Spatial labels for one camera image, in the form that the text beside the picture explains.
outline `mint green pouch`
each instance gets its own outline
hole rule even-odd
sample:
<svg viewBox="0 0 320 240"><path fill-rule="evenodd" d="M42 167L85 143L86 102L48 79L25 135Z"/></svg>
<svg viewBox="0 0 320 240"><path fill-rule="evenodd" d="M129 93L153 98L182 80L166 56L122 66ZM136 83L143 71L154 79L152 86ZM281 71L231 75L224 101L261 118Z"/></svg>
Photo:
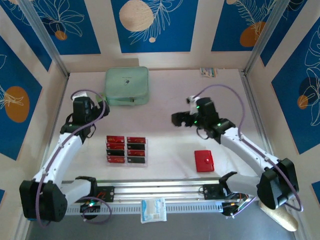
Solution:
<svg viewBox="0 0 320 240"><path fill-rule="evenodd" d="M105 74L109 105L144 105L149 101L149 70L144 66L110 68Z"/></svg>

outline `card stack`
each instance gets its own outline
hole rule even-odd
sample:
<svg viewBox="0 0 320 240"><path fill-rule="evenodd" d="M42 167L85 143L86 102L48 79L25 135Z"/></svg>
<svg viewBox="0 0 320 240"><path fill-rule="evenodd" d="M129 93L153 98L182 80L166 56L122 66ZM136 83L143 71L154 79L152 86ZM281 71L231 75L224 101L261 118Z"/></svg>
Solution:
<svg viewBox="0 0 320 240"><path fill-rule="evenodd" d="M106 136L107 161L113 164L146 164L147 140L136 136Z"/></svg>

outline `beige circle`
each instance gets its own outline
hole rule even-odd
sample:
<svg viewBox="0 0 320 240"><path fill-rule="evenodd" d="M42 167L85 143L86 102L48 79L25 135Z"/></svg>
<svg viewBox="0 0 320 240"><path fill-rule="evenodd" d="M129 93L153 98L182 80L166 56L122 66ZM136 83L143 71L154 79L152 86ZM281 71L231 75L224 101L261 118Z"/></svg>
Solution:
<svg viewBox="0 0 320 240"><path fill-rule="evenodd" d="M156 39L155 39L154 37L150 37L150 38L149 38L149 42L150 42L150 43L153 44L155 41L156 41Z"/></svg>
<svg viewBox="0 0 320 240"><path fill-rule="evenodd" d="M120 22L131 32L146 30L154 22L151 8L141 0L126 2L119 11Z"/></svg>
<svg viewBox="0 0 320 240"><path fill-rule="evenodd" d="M15 4L15 5L18 5L18 2L17 2L17 0L8 0L9 2L11 2L11 3L13 3L13 4Z"/></svg>
<svg viewBox="0 0 320 240"><path fill-rule="evenodd" d="M235 4L238 0L226 0L227 4Z"/></svg>

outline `orange circle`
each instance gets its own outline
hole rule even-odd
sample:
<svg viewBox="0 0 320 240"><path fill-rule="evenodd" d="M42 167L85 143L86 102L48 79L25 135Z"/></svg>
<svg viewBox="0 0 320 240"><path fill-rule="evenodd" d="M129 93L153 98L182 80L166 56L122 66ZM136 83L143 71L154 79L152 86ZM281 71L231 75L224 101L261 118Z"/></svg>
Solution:
<svg viewBox="0 0 320 240"><path fill-rule="evenodd" d="M4 95L5 112L16 123L23 123L29 114L30 101L27 92L20 86L10 87Z"/></svg>
<svg viewBox="0 0 320 240"><path fill-rule="evenodd" d="M54 33L54 35L55 35L55 37L56 37L57 39L59 39L59 40L61 40L61 41L64 41L64 40L67 39L67 34L66 34L64 31L58 30L58 31L56 31L56 32Z"/></svg>
<svg viewBox="0 0 320 240"><path fill-rule="evenodd" d="M308 107L308 98L305 95L298 98L298 107L302 110Z"/></svg>
<svg viewBox="0 0 320 240"><path fill-rule="evenodd" d="M240 36L240 44L243 47L253 47L256 45L258 37L260 36L265 25L266 23L264 21L259 21L254 25L247 27Z"/></svg>

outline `white packet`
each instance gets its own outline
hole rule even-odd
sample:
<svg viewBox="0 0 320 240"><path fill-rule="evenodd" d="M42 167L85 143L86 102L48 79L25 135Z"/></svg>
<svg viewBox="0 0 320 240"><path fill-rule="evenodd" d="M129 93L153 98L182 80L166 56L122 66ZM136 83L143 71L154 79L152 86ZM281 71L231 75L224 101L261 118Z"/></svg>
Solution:
<svg viewBox="0 0 320 240"><path fill-rule="evenodd" d="M162 198L153 198L141 201L141 223L166 222L166 201Z"/></svg>

